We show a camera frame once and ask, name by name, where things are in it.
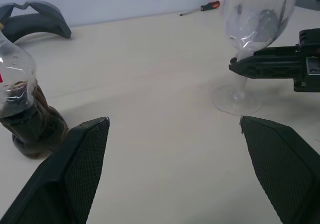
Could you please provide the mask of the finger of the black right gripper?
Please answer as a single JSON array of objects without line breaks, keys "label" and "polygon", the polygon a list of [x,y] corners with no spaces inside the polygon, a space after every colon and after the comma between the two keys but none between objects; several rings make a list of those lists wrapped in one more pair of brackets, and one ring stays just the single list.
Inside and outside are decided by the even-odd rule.
[{"label": "finger of the black right gripper", "polygon": [[250,79],[297,79],[307,68],[306,55],[253,55],[231,62],[229,70]]},{"label": "finger of the black right gripper", "polygon": [[299,49],[297,46],[281,46],[281,47],[268,47],[260,51],[256,51],[253,56],[237,61],[234,57],[230,60],[230,64],[236,63],[288,63],[298,64],[299,58],[297,56]]}]

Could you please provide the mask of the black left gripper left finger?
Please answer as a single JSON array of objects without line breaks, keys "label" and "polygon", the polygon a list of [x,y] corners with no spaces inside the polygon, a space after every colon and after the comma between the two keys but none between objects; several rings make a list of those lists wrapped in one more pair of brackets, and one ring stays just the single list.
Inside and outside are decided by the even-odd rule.
[{"label": "black left gripper left finger", "polygon": [[110,127],[100,117],[72,128],[35,170],[2,224],[85,224],[101,179]]}]

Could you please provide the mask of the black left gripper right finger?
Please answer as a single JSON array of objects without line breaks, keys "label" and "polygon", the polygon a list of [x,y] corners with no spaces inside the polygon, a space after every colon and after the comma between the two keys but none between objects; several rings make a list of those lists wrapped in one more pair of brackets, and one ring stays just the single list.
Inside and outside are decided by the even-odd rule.
[{"label": "black left gripper right finger", "polygon": [[320,156],[291,127],[242,116],[255,175],[284,224],[320,222]]}]

